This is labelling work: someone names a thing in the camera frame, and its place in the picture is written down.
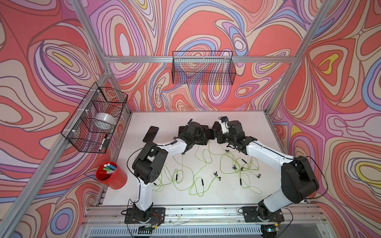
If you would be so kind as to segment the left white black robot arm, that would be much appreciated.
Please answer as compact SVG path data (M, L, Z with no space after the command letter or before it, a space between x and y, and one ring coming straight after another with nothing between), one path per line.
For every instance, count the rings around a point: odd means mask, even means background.
M153 183L160 176L168 157L185 154L195 145L207 145L215 139L215 130L196 122L188 122L170 142L156 144L148 141L133 162L134 176L139 182L139 198L135 207L142 212L152 205Z

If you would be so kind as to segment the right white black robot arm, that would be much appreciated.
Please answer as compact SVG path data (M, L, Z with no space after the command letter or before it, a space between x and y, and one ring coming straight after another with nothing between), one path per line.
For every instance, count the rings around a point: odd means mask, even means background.
M272 149L252 136L246 136L239 121L220 117L213 127L217 143L261 160L280 174L281 187L258 203L262 219L290 205L300 203L319 189L315 173L306 157L294 157Z

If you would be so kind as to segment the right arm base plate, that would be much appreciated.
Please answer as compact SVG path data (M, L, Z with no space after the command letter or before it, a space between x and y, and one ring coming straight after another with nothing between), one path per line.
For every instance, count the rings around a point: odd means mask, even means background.
M244 206L239 209L246 223L282 223L285 221L282 211L267 211L262 206Z

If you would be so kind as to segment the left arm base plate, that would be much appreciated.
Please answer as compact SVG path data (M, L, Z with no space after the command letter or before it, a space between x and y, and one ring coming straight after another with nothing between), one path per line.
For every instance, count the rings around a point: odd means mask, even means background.
M143 212L138 208L128 208L125 224L154 224L159 225L165 221L166 209L164 207L149 208Z

